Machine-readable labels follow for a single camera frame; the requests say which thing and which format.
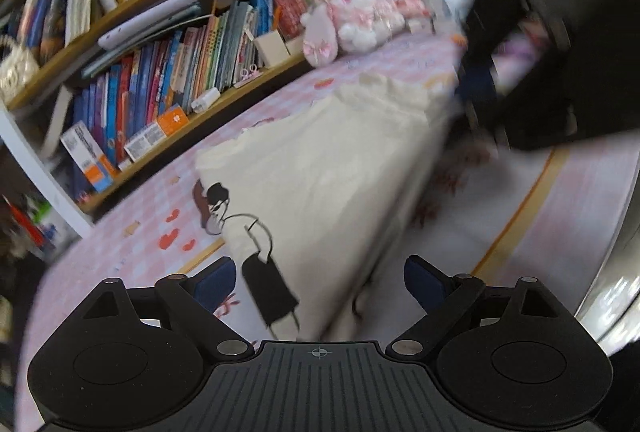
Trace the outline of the cream t-shirt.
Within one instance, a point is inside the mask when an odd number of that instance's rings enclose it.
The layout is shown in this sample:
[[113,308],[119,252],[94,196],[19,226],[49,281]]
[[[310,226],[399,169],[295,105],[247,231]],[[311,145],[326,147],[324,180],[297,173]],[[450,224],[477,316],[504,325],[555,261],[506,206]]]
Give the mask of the cream t-shirt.
[[408,224],[453,113],[446,86],[362,74],[196,154],[203,230],[274,338],[352,335],[350,304]]

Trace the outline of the pink checkered tablecloth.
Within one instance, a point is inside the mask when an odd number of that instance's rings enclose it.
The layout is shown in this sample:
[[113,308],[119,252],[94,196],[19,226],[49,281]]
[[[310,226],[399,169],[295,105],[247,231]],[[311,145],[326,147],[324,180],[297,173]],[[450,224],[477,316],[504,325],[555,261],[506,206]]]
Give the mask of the pink checkered tablecloth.
[[[163,166],[101,218],[43,279],[21,350],[28,364],[102,279],[154,284],[224,254],[201,230],[192,200],[193,150]],[[464,148],[434,174],[418,213],[383,264],[384,282],[364,307],[360,337],[387,343],[419,316],[401,265],[420,254],[447,273],[491,285],[539,277],[577,310],[608,258],[639,169],[634,133],[556,152]]]

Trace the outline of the lying white orange toothpaste box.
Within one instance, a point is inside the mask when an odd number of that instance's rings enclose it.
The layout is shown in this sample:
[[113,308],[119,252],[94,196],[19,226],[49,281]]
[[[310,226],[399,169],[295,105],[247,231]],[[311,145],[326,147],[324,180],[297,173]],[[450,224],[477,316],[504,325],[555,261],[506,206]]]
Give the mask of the lying white orange toothpaste box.
[[141,131],[134,134],[125,145],[125,152],[132,162],[148,154],[163,140],[182,129],[189,119],[180,106],[172,106]]

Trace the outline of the red hanging tassel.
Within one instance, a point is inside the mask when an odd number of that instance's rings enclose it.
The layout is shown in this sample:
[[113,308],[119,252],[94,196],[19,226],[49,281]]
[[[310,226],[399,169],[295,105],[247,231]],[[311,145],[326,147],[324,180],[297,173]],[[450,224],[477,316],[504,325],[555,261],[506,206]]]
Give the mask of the red hanging tassel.
[[6,203],[6,206],[9,208],[9,211],[14,219],[15,223],[21,227],[22,230],[29,236],[32,243],[37,248],[42,248],[46,243],[46,238],[44,238],[43,233],[40,232],[40,229],[35,226],[35,223],[32,222],[30,217],[19,209],[15,204],[6,198],[6,196],[2,197],[3,201]]

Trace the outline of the white charger block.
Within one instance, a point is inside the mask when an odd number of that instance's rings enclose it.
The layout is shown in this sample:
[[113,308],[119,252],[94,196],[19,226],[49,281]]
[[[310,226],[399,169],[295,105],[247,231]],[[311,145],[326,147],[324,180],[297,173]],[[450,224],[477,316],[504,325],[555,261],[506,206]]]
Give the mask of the white charger block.
[[209,110],[209,108],[220,99],[220,96],[221,92],[216,88],[210,88],[192,102],[191,109],[194,114],[202,114],[206,110]]

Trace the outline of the tall white orange toothpaste box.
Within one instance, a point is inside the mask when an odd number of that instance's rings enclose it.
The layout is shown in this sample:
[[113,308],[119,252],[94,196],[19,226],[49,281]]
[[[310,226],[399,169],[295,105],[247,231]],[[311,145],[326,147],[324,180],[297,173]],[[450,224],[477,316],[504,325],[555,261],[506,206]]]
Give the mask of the tall white orange toothpaste box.
[[85,125],[79,121],[65,131],[61,142],[87,181],[97,192],[114,183],[116,171]]

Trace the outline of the row of colourful books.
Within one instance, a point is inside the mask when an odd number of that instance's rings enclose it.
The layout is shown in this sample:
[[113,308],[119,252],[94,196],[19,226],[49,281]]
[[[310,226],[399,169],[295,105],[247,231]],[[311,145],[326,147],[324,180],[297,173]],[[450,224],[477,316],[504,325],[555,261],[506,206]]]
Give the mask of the row of colourful books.
[[178,25],[90,70],[76,97],[75,121],[86,127],[112,166],[129,159],[125,145],[172,106],[194,114],[210,88],[239,88],[265,68],[256,36],[278,30],[291,56],[302,50],[302,16],[312,0],[218,0],[208,15],[198,4]]

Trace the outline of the pink white plush toy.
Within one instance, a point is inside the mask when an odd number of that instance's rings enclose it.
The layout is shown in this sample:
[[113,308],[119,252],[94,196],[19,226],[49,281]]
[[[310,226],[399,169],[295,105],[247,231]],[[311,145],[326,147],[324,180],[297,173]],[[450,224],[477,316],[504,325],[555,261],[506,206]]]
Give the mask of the pink white plush toy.
[[318,68],[341,53],[372,52],[404,30],[406,20],[395,0],[314,0],[300,23],[303,54]]

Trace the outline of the cream square pen holder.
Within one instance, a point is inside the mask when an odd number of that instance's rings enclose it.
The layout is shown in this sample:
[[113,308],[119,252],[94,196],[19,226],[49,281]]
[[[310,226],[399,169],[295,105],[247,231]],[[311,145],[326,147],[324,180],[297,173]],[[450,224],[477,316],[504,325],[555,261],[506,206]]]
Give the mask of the cream square pen holder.
[[277,67],[291,56],[278,30],[256,36],[254,45],[266,68]]

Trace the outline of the white tablet on books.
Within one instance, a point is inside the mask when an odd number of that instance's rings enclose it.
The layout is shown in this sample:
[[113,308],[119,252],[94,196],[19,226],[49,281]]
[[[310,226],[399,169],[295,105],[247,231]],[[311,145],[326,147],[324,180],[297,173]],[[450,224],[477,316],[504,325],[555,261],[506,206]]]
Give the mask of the white tablet on books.
[[105,51],[114,50],[119,44],[140,36],[149,28],[156,28],[161,22],[168,20],[175,14],[186,10],[189,6],[196,4],[198,0],[166,0],[143,13],[130,18],[119,26],[107,31],[98,40],[98,45]]

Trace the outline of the wooden bookshelf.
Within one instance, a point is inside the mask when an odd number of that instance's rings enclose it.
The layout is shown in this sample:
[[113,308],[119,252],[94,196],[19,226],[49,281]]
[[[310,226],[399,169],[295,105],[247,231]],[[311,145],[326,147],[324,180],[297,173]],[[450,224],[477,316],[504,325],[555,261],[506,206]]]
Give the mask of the wooden bookshelf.
[[196,0],[128,0],[109,12],[85,34],[58,52],[27,83],[7,105],[1,107],[1,138],[23,172],[47,199],[56,213],[81,238],[87,237],[93,222],[88,215],[92,207],[80,206],[52,175],[46,160],[40,158],[26,140],[18,122],[30,116],[53,93],[63,97],[64,84],[91,59],[98,57],[102,48],[98,45],[100,36],[123,25],[137,28],[143,16],[152,19],[152,24],[137,30],[125,41],[116,44],[114,55],[127,53],[135,46],[158,36],[163,30],[178,25],[180,19],[193,10]]

